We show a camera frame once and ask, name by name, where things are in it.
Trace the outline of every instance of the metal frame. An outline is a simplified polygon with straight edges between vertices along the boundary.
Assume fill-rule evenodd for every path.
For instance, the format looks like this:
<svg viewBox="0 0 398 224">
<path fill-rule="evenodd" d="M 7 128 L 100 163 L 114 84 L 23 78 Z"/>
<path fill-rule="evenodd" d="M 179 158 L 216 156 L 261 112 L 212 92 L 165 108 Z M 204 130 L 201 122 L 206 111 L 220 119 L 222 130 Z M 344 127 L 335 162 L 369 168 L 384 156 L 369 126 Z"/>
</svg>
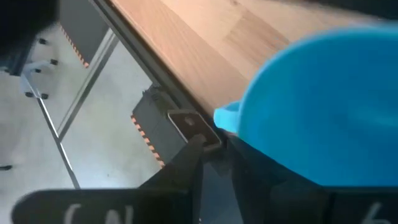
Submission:
<svg viewBox="0 0 398 224">
<path fill-rule="evenodd" d="M 163 62 L 154 50 L 146 43 L 144 38 L 130 25 L 124 16 L 113 6 L 109 0 L 89 0 L 100 16 L 113 30 L 125 48 L 137 61 L 150 80 L 158 84 L 170 95 L 180 109 L 191 109 L 199 112 L 213 131 L 225 140 L 224 134 L 219 131 L 212 117 L 197 102 L 184 85 L 175 77 L 173 72 Z"/>
<path fill-rule="evenodd" d="M 92 87 L 94 86 L 95 82 L 97 81 L 102 69 L 105 67 L 106 62 L 108 61 L 108 59 L 110 58 L 114 48 L 116 47 L 116 45 L 118 44 L 119 40 L 118 38 L 116 38 L 115 34 L 110 30 L 104 40 L 103 43 L 101 44 L 102 46 L 102 50 L 100 52 L 97 52 L 95 55 L 96 61 L 95 63 L 92 63 L 92 68 L 90 70 L 90 73 L 88 75 L 88 78 L 85 80 L 85 84 L 83 84 L 84 90 L 79 91 L 78 93 L 78 100 L 75 103 L 75 105 L 71 106 L 70 109 L 67 112 L 66 117 L 64 118 L 65 120 L 65 124 L 63 125 L 63 128 L 60 131 L 60 134 L 58 134 L 57 129 L 55 128 L 52 120 L 51 120 L 51 116 L 49 114 L 49 112 L 47 111 L 47 108 L 45 107 L 45 103 L 43 102 L 42 99 L 38 98 L 37 102 L 40 106 L 40 109 L 42 110 L 43 116 L 47 122 L 47 125 L 50 129 L 51 135 L 57 145 L 58 151 L 61 155 L 62 161 L 65 164 L 65 167 L 67 168 L 68 174 L 72 180 L 72 184 L 76 189 L 80 189 L 80 185 L 77 181 L 76 175 L 72 169 L 72 165 L 69 162 L 67 153 L 65 152 L 63 146 L 62 146 L 62 140 L 65 137 L 66 133 L 69 130 L 70 125 L 72 124 L 72 122 L 74 121 L 74 119 L 76 118 L 76 115 L 78 114 L 78 112 L 80 111 L 81 106 L 83 105 L 84 101 L 86 100 L 88 94 L 90 93 Z"/>
<path fill-rule="evenodd" d="M 221 139 L 217 136 L 217 134 L 214 132 L 214 129 L 212 129 L 210 127 L 210 125 L 203 119 L 203 117 L 195 110 L 168 110 L 167 112 L 167 117 L 169 118 L 170 122 L 173 124 L 173 126 L 175 127 L 175 129 L 178 131 L 179 135 L 182 137 L 182 139 L 188 143 L 189 139 L 187 139 L 185 137 L 185 135 L 181 132 L 180 128 L 176 125 L 175 121 L 170 117 L 171 114 L 197 114 L 199 115 L 199 117 L 201 118 L 201 120 L 206 124 L 206 126 L 209 128 L 210 132 L 218 139 L 217 144 L 211 145 L 211 146 L 207 146 L 204 147 L 203 149 L 205 150 L 205 152 L 209 152 L 212 151 L 214 149 L 218 149 L 221 147 L 222 142 Z"/>
</svg>

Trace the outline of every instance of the chair wheel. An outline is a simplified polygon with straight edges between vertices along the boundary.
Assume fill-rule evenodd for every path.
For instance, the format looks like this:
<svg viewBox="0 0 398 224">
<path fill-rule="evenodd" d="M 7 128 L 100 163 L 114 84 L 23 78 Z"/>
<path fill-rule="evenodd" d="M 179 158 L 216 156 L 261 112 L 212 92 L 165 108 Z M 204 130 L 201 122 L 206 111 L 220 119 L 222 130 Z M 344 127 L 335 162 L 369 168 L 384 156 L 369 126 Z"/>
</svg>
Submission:
<svg viewBox="0 0 398 224">
<path fill-rule="evenodd" d="M 47 40 L 43 39 L 43 38 L 40 38 L 40 39 L 39 39 L 39 44 L 47 45 L 48 43 L 49 43 L 49 42 L 48 42 Z"/>
<path fill-rule="evenodd" d="M 29 97 L 29 98 L 32 98 L 34 95 L 33 95 L 33 93 L 31 93 L 31 92 L 26 92 L 26 93 L 25 93 L 25 96 L 26 96 L 26 97 Z"/>
<path fill-rule="evenodd" d="M 42 99 L 43 99 L 43 100 L 46 100 L 46 99 L 48 99 L 48 98 L 49 98 L 49 95 L 48 95 L 48 94 L 42 93 Z"/>
<path fill-rule="evenodd" d="M 51 59 L 50 63 L 51 63 L 52 65 L 58 65 L 58 60 Z"/>
<path fill-rule="evenodd" d="M 0 170 L 11 170 L 12 166 L 8 165 L 8 166 L 0 166 Z"/>
</svg>

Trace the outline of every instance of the wooden tabletop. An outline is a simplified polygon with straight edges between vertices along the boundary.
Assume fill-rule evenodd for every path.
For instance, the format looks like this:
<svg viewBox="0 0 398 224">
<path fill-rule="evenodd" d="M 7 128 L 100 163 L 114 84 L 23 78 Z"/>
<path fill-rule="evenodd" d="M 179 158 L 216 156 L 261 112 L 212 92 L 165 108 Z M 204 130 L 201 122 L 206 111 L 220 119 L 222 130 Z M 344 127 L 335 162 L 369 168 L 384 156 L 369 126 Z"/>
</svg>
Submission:
<svg viewBox="0 0 398 224">
<path fill-rule="evenodd" d="M 289 43 L 368 20 L 268 0 L 112 2 L 210 114 L 240 99 L 257 69 Z"/>
</svg>

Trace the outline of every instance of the concrete floor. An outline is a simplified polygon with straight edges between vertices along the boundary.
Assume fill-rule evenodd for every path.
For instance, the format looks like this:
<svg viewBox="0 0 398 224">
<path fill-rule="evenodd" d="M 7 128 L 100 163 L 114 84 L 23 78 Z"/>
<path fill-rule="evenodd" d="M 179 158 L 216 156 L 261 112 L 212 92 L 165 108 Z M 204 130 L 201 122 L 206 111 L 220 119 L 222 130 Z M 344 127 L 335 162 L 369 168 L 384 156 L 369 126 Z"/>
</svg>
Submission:
<svg viewBox="0 0 398 224">
<path fill-rule="evenodd" d="M 43 34 L 51 47 L 39 46 L 34 59 L 57 58 L 57 67 L 36 76 L 50 98 L 45 104 L 57 129 L 84 87 L 89 69 L 53 27 Z M 137 187 L 159 169 L 130 115 L 150 80 L 118 44 L 62 142 L 82 188 Z M 0 223 L 18 198 L 34 190 L 73 188 L 47 123 L 34 99 L 19 89 L 19 79 L 0 74 Z"/>
</svg>

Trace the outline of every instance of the handle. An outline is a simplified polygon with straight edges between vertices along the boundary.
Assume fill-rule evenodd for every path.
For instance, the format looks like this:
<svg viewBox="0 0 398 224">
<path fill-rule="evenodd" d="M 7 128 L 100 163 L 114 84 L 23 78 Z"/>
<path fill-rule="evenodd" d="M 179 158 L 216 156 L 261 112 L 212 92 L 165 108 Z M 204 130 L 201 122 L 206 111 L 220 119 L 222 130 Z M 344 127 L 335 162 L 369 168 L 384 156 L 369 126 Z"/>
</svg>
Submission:
<svg viewBox="0 0 398 224">
<path fill-rule="evenodd" d="M 214 123 L 226 131 L 238 132 L 238 111 L 241 102 L 235 101 L 214 111 Z"/>
</svg>

